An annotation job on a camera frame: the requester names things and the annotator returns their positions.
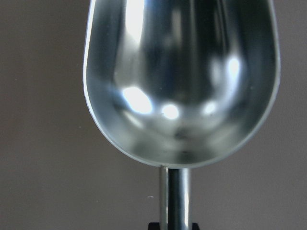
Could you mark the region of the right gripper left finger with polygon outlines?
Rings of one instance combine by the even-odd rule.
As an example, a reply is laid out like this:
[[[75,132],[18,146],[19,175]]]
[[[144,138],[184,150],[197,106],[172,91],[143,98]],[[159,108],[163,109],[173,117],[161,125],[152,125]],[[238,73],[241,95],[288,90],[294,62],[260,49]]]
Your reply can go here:
[[[147,230],[160,230],[160,223],[159,222],[150,222],[148,224]]]

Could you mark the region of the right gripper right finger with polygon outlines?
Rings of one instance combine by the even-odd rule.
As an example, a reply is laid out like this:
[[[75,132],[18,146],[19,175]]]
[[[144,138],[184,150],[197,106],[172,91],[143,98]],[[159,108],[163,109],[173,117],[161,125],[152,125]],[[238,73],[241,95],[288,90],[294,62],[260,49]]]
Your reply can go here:
[[[192,223],[192,230],[200,230],[199,225],[197,223]]]

